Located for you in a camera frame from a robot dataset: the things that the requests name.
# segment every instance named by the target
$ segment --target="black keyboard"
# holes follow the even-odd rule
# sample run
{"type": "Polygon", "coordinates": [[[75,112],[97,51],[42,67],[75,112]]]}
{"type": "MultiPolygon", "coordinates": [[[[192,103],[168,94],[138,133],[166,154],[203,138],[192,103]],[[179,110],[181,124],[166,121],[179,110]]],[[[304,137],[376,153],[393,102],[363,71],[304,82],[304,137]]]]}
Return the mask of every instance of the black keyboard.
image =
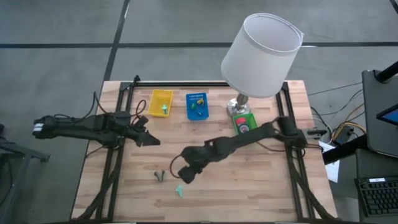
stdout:
{"type": "Polygon", "coordinates": [[[355,179],[367,217],[398,215],[398,177],[355,179]]]}

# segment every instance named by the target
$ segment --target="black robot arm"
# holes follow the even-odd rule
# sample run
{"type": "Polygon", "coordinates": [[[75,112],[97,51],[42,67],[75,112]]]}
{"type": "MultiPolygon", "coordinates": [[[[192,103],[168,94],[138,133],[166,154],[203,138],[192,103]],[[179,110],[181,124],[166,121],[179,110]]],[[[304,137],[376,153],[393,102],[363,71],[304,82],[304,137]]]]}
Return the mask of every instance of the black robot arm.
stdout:
{"type": "Polygon", "coordinates": [[[188,146],[180,154],[188,163],[180,169],[178,176],[187,184],[191,183],[196,174],[200,174],[209,162],[219,162],[227,158],[240,147],[255,143],[265,138],[276,138],[288,146],[304,148],[307,140],[302,130],[295,127],[289,117],[275,120],[280,131],[273,127],[274,122],[264,123],[262,126],[233,137],[219,137],[205,141],[204,146],[188,146]]]}
{"type": "Polygon", "coordinates": [[[137,146],[159,145],[160,141],[149,134],[144,125],[145,116],[130,124],[126,111],[91,115],[87,118],[44,116],[34,121],[33,135],[37,139],[58,136],[98,141],[106,147],[117,147],[121,137],[132,139],[137,146]]]}

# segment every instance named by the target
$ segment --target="gray floor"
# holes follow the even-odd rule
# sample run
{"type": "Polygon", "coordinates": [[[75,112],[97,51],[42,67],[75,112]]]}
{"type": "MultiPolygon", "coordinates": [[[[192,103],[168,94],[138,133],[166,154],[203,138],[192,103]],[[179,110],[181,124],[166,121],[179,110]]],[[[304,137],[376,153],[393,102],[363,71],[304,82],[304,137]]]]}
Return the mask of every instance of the gray floor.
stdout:
{"type": "MultiPolygon", "coordinates": [[[[123,0],[2,0],[0,44],[112,43],[123,0]]],[[[388,0],[131,0],[121,42],[231,42],[243,19],[268,12],[305,33],[306,42],[398,42],[398,14],[388,0]]],[[[220,80],[226,48],[118,49],[110,80],[220,80]]],[[[39,151],[15,207],[13,223],[69,219],[87,141],[36,140],[32,122],[47,114],[82,116],[100,91],[111,49],[0,49],[0,123],[6,137],[39,151]]],[[[306,83],[308,93],[361,81],[361,71],[383,69],[398,47],[303,47],[287,79],[306,83]]],[[[355,85],[309,96],[320,113],[340,109],[355,85]]],[[[331,125],[363,102],[355,99],[331,125]]],[[[363,116],[356,120],[365,125],[363,116]]],[[[354,158],[341,163],[331,183],[338,214],[358,219],[354,158]]]]}

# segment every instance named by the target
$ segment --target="green toy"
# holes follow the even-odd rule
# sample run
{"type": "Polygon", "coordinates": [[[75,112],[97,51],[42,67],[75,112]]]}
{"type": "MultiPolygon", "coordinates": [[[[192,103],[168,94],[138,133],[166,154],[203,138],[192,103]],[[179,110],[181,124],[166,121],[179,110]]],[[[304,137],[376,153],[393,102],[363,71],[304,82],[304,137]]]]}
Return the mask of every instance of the green toy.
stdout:
{"type": "Polygon", "coordinates": [[[175,189],[175,191],[178,193],[180,198],[182,198],[182,186],[178,185],[177,188],[175,189]]]}
{"type": "Polygon", "coordinates": [[[164,113],[164,114],[167,114],[167,106],[166,106],[166,105],[163,105],[163,106],[162,106],[162,110],[163,110],[163,113],[164,113]]]}

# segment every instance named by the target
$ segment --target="wooden table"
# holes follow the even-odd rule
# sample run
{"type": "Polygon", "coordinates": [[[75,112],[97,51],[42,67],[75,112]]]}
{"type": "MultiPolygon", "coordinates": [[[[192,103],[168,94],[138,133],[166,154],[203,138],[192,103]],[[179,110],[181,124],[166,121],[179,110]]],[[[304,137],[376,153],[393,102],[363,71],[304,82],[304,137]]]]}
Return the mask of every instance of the wooden table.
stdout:
{"type": "MultiPolygon", "coordinates": [[[[298,128],[312,128],[313,120],[303,81],[288,81],[298,128]]],[[[100,103],[106,111],[114,111],[120,82],[105,82],[100,103]]],[[[161,140],[160,146],[137,147],[126,141],[123,155],[115,222],[264,222],[294,221],[295,208],[289,171],[284,152],[271,152],[258,144],[238,149],[221,162],[209,164],[202,174],[187,185],[169,172],[170,161],[186,146],[202,146],[218,136],[235,134],[226,114],[227,102],[237,92],[230,87],[142,87],[134,89],[131,114],[141,99],[150,102],[153,89],[173,90],[173,102],[168,118],[147,115],[146,127],[161,140]],[[206,92],[210,116],[205,121],[187,119],[185,95],[206,92]],[[159,183],[156,170],[166,170],[165,181],[159,183]],[[175,191],[183,186],[183,198],[175,191]]],[[[275,97],[250,98],[252,112],[258,124],[278,116],[275,97]]],[[[274,148],[284,149],[273,139],[261,141],[274,148]]],[[[88,152],[100,147],[90,142],[88,152]]],[[[72,218],[83,213],[98,193],[103,175],[106,150],[88,157],[83,166],[72,218]]],[[[336,216],[335,204],[319,149],[307,149],[305,155],[310,188],[328,210],[336,216]]],[[[177,159],[174,172],[185,165],[177,159]]],[[[303,194],[300,194],[303,209],[303,194]]],[[[109,197],[105,200],[106,214],[109,197]]]]}

